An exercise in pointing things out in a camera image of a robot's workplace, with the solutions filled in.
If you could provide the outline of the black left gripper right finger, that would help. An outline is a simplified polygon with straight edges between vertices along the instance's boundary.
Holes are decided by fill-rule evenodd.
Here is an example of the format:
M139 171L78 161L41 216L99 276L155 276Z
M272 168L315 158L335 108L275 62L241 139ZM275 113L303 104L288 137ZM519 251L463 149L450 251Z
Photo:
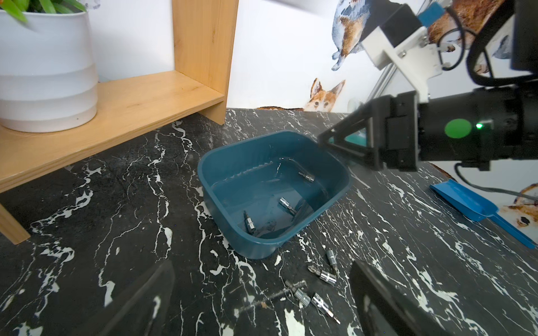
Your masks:
M374 267L353 262L350 287L365 335L449 335Z

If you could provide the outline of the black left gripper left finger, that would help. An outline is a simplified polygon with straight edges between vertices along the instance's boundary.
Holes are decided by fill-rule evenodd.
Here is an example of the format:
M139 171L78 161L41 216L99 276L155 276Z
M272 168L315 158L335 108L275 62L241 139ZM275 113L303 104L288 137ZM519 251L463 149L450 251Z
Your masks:
M175 287L171 261L156 263L73 335L161 335Z

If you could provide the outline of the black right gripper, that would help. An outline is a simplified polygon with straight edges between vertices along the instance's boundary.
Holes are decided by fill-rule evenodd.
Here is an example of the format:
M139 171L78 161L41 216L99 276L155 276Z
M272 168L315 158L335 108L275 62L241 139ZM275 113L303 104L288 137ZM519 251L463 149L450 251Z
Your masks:
M343 138L361 129L367 130L371 148ZM418 166L418 95L410 91L361 103L320 134L317 142L372 170L415 172Z

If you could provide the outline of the silver socket bit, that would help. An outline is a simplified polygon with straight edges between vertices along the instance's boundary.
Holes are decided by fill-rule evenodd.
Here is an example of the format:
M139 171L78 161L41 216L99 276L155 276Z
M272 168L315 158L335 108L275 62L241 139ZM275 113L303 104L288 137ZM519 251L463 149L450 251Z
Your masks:
M303 288L307 286L307 282L305 280L301 280L294 284L291 283L291 281L286 280L284 284L301 305L307 307L309 304L311 304L309 295L303 290Z
M291 215L293 216L296 215L296 210L291 206L291 204L286 199L284 199L284 197L281 197L279 199L279 204L282 207L284 207Z
M249 216L249 214L246 211L244 211L244 220L245 220L245 228L247 232L250 235L254 235L256 233L256 226L252 218Z
M302 176L309 183L314 183L315 182L315 177L313 175L311 175L311 174L307 174L305 172L298 172L298 174L300 176Z
M319 277L322 281L326 282L327 284L330 284L332 286L335 286L338 279L335 274L332 274L326 270L322 270L318 267L315 267L313 265L309 265L308 271Z
M329 264L331 265L333 269L333 273L338 277L340 274L339 268L338 268L338 261L336 259L336 254L331 249L326 251L326 257L329 261Z

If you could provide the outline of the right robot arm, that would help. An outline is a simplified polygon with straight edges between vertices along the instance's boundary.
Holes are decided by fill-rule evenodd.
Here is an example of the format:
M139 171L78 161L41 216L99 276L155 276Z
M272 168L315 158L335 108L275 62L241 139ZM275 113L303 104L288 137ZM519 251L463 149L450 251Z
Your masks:
M450 70L441 61L447 17L476 88L433 99L429 79ZM435 1L419 14L391 1L342 1L333 30L340 58L363 50L379 69L393 64L413 89L368 101L319 135L319 145L373 170L404 172L421 161L486 171L494 160L537 158L536 1Z

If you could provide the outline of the silver bit brown tip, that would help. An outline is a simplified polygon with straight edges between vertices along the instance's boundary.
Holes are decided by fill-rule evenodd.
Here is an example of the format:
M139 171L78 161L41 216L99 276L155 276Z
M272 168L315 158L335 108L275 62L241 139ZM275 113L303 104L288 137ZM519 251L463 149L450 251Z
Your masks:
M340 324L340 321L335 316L335 314L331 311L331 309L329 308L329 305L318 293L315 293L312 296L311 302L320 312L332 318L337 324Z

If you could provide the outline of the teal plastic storage box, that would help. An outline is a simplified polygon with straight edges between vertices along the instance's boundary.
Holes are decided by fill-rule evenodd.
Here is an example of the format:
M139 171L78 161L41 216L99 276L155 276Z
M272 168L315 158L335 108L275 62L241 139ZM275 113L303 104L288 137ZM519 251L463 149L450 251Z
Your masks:
M307 182L298 172L315 177ZM198 164L205 205L235 252L264 259L342 198L352 185L347 167L311 138L281 131L206 153ZM296 210L279 204L284 197ZM244 211L256 233L245 228Z

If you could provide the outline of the green work glove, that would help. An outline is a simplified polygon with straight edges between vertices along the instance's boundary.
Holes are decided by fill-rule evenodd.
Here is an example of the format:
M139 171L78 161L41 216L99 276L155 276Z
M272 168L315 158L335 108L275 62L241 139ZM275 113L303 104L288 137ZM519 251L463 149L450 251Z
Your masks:
M369 147L366 129L361 129L352 134L347 134L345 137L343 137L343 141L361 147Z

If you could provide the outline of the blue plastic dustpan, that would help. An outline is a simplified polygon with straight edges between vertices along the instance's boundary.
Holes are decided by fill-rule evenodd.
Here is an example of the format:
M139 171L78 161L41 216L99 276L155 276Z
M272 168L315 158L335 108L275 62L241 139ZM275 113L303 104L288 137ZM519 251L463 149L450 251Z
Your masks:
M530 249L534 249L537 246L531 238L503 219L499 215L499 208L495 204L463 185L449 180L443 183L433 184L430 188L468 219L479 222L485 218L489 218L524 246Z

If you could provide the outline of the wooden shelf stand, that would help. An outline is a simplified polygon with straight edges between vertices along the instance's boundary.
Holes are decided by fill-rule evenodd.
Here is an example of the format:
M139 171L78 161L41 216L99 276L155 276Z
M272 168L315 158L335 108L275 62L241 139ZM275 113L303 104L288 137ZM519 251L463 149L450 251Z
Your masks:
M89 123L53 133L1 130L1 190L38 179L176 120L226 120L236 1L172 2L175 68L101 83Z

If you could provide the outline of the white pot orange flowers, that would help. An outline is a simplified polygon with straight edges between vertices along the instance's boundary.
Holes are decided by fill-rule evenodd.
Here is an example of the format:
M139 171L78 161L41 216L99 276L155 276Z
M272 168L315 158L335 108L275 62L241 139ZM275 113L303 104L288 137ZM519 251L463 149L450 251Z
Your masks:
M58 132L97 114L85 1L1 2L1 126Z

